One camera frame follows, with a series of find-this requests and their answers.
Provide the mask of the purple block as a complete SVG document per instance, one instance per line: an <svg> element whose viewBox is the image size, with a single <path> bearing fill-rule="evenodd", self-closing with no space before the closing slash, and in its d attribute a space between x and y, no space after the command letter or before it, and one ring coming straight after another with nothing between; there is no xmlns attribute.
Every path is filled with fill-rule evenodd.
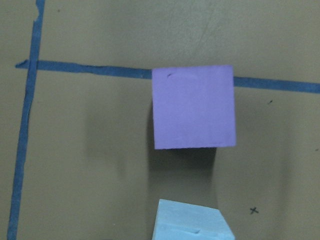
<svg viewBox="0 0 320 240"><path fill-rule="evenodd" d="M231 65L155 68L152 104L156 150L237 144Z"/></svg>

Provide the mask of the blue block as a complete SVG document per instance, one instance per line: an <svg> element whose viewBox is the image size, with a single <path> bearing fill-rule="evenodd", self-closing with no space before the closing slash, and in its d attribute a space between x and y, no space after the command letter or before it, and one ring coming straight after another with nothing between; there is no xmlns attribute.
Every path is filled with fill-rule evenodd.
<svg viewBox="0 0 320 240"><path fill-rule="evenodd" d="M160 199L153 240L234 240L218 209Z"/></svg>

